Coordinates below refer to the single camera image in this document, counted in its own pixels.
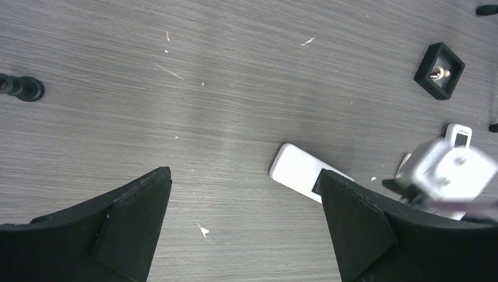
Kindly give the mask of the white remote with black window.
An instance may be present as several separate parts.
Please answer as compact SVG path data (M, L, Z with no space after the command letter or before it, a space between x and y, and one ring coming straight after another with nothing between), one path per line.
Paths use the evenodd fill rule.
M321 203L321 194L315 183L323 169L352 180L345 173L290 143L281 146L270 167L269 176L277 183Z

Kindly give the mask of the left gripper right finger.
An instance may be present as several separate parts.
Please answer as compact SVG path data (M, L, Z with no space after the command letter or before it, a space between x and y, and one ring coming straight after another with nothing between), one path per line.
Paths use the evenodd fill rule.
M430 214L331 170L318 191L342 281L496 281L497 226Z

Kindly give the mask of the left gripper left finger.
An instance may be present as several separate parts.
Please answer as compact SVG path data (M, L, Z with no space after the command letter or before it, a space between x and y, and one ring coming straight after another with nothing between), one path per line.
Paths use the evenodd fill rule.
M171 192L169 167L85 202L1 225L2 281L146 281Z

